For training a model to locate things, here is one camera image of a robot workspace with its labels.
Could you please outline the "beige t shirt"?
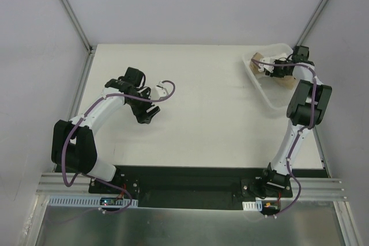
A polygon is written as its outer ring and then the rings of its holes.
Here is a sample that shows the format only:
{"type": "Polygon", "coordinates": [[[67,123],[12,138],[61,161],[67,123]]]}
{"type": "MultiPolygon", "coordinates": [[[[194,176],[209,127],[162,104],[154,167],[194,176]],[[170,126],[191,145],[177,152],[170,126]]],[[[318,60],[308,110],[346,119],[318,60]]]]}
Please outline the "beige t shirt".
{"type": "MultiPolygon", "coordinates": [[[[273,81],[275,81],[277,84],[279,84],[280,86],[284,87],[284,88],[287,88],[287,89],[290,89],[292,90],[296,84],[297,84],[297,80],[295,77],[293,76],[286,76],[284,78],[274,78],[274,77],[270,77],[268,72],[262,72],[260,73],[258,71],[258,67],[257,67],[257,64],[255,63],[257,60],[261,60],[262,58],[264,58],[265,56],[263,56],[261,53],[259,52],[256,52],[252,58],[250,59],[250,63],[249,63],[249,68],[251,70],[251,72],[256,76],[256,79],[261,79],[261,78],[271,78],[273,79],[273,81]]],[[[288,57],[285,56],[285,57],[280,57],[278,58],[280,60],[288,60],[288,57]]]]}

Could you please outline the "white plastic basket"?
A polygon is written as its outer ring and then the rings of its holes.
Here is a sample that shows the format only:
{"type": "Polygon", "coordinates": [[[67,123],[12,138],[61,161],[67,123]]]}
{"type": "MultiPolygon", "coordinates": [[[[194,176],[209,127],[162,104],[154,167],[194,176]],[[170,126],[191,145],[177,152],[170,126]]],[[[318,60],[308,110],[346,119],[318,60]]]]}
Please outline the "white plastic basket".
{"type": "Polygon", "coordinates": [[[282,56],[285,57],[290,55],[293,50],[287,44],[277,43],[267,46],[254,47],[253,49],[247,51],[245,54],[242,55],[242,61],[246,68],[246,74],[256,88],[256,91],[258,92],[265,107],[275,115],[285,114],[287,106],[298,84],[298,81],[296,86],[292,90],[290,90],[280,86],[275,81],[273,81],[273,79],[268,77],[256,79],[256,76],[248,67],[250,59],[256,52],[261,53],[265,57],[269,56],[274,57],[274,59],[278,59],[282,56]]]}

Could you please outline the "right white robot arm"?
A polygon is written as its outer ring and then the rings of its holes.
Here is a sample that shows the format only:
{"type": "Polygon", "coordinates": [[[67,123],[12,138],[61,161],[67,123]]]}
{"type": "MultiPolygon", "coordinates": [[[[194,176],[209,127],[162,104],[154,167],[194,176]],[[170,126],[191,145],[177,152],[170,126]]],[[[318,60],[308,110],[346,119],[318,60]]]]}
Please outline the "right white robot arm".
{"type": "Polygon", "coordinates": [[[314,63],[309,61],[309,48],[305,46],[296,46],[287,58],[261,60],[259,63],[267,76],[298,80],[286,111],[286,134],[276,156],[258,180],[260,197],[267,198],[281,195],[290,186],[293,162],[307,134],[321,123],[332,87],[319,80],[314,63]]]}

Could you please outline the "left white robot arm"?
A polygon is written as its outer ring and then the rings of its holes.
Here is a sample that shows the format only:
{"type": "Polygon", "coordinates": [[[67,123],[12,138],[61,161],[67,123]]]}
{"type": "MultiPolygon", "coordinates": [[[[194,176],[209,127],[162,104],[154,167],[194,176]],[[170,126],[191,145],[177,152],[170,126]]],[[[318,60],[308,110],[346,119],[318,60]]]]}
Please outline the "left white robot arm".
{"type": "Polygon", "coordinates": [[[123,76],[109,80],[101,96],[81,116],[56,122],[52,138],[51,160],[65,169],[102,180],[110,194],[122,186],[118,168],[99,158],[94,135],[104,122],[124,105],[130,106],[139,124],[149,124],[160,108],[149,101],[151,88],[145,86],[145,74],[127,68],[123,76]]]}

